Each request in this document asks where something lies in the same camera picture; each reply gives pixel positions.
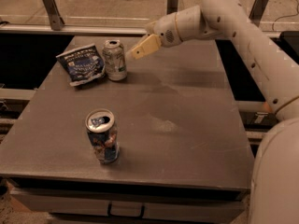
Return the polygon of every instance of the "can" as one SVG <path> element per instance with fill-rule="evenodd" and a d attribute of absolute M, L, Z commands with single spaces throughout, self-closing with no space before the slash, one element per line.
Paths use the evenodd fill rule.
<path fill-rule="evenodd" d="M 127 77 L 127 68 L 124 58 L 124 48 L 120 40 L 107 40 L 103 47 L 105 69 L 109 79 L 122 80 Z"/>
<path fill-rule="evenodd" d="M 97 109 L 85 120 L 87 134 L 93 146 L 96 158 L 103 164 L 115 161 L 120 148 L 117 142 L 117 124 L 111 111 Z"/>

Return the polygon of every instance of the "silver can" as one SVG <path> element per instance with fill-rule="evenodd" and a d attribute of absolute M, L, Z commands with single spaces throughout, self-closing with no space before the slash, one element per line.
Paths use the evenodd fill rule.
<path fill-rule="evenodd" d="M 120 40 L 107 40 L 103 47 L 103 57 L 109 79 L 118 81 L 127 77 L 124 49 Z"/>
<path fill-rule="evenodd" d="M 117 143 L 117 124 L 114 115 L 107 109 L 91 112 L 85 120 L 87 134 L 96 158 L 103 164 L 115 161 L 120 148 Z"/>

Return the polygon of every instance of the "black packet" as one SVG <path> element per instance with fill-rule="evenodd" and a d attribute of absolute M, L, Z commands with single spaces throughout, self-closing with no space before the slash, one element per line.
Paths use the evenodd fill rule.
<path fill-rule="evenodd" d="M 71 77 L 71 86 L 86 84 L 105 75 L 105 63 L 94 44 L 68 50 L 56 59 Z"/>

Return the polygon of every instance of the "desk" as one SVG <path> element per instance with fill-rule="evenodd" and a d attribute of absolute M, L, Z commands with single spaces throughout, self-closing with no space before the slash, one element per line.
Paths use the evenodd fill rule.
<path fill-rule="evenodd" d="M 106 39 L 75 36 L 67 49 L 101 50 Z M 137 40 L 121 38 L 126 49 Z M 0 175 L 17 186 L 12 195 L 56 219 L 107 218 L 111 203 L 114 214 L 130 213 L 129 203 L 137 205 L 130 216 L 145 207 L 140 223 L 233 220 L 253 155 L 215 42 L 160 49 L 127 68 L 124 81 L 78 89 L 54 65 L 0 146 Z M 95 158 L 84 125 L 96 108 L 111 110 L 119 127 L 121 154 L 110 165 Z"/>

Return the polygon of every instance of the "floor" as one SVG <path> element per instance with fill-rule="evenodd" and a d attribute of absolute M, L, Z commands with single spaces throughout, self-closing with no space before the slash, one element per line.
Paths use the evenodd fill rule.
<path fill-rule="evenodd" d="M 166 0 L 55 0 L 68 25 L 143 27 L 162 17 Z M 249 15 L 254 0 L 240 0 Z M 269 0 L 260 24 L 263 31 L 299 30 L 299 0 Z M 178 0 L 178 10 L 200 4 L 201 0 Z M 12 24 L 49 24 L 42 0 L 0 0 L 0 21 Z M 233 224 L 248 223 L 247 207 Z M 0 224 L 47 223 L 46 213 L 33 213 L 10 197 L 0 194 Z"/>

